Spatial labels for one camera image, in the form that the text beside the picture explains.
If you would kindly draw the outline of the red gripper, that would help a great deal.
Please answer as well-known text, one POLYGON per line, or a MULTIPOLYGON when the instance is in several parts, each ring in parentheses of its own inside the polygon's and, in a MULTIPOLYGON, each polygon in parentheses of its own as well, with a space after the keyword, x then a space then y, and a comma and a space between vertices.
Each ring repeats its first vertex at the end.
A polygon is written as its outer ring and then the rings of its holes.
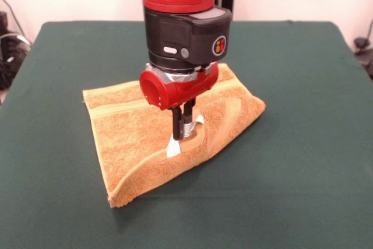
POLYGON ((147 102, 161 110, 171 108, 173 115, 173 139, 183 140, 191 135, 193 107, 200 94, 210 90, 217 82, 217 62, 191 73, 164 72, 150 63, 140 75, 139 84, 147 102), (184 112, 179 105, 184 104, 184 112))

